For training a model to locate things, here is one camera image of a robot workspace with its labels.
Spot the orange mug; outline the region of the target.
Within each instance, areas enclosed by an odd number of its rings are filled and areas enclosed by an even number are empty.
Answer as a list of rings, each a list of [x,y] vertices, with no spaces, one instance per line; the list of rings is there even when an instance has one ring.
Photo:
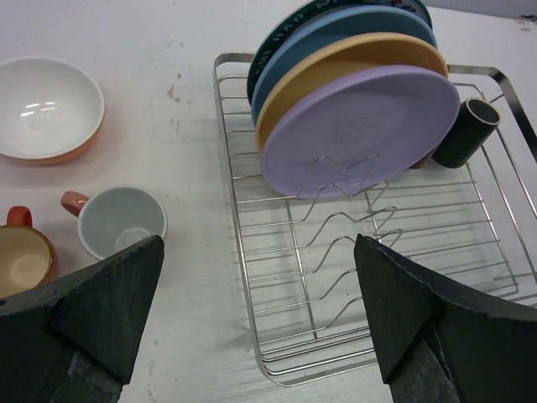
[[[12,207],[1,226],[1,297],[50,283],[58,271],[55,247],[34,228],[31,211]]]

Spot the black cup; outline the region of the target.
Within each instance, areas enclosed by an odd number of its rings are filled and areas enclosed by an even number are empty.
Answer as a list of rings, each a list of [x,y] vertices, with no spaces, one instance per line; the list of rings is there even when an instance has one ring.
[[[432,159],[446,168],[462,167],[501,121],[500,112],[490,102],[477,97],[468,98],[461,104],[456,121]]]

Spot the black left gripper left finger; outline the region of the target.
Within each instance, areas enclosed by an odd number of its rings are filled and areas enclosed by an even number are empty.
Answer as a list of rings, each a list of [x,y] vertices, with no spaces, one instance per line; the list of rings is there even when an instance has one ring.
[[[147,237],[1,299],[3,402],[116,402],[130,383],[164,262]]]

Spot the orange bowl white inside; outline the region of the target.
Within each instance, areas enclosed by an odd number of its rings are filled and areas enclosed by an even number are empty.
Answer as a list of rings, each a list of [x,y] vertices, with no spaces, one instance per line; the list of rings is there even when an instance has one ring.
[[[96,141],[106,103],[90,75],[70,62],[28,56],[1,63],[1,156],[64,163]]]

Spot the pink dotted mug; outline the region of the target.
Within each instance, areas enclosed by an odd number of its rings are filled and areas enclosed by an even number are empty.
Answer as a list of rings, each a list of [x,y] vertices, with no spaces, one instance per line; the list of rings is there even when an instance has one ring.
[[[92,197],[67,191],[61,206],[77,217],[77,233],[85,250],[105,259],[149,236],[168,229],[163,203],[138,186],[113,186]]]

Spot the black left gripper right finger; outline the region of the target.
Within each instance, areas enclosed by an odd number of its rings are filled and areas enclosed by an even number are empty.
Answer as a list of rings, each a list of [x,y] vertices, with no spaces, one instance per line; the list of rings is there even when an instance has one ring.
[[[463,285],[369,236],[357,236],[353,253],[395,402],[536,400],[534,308]]]

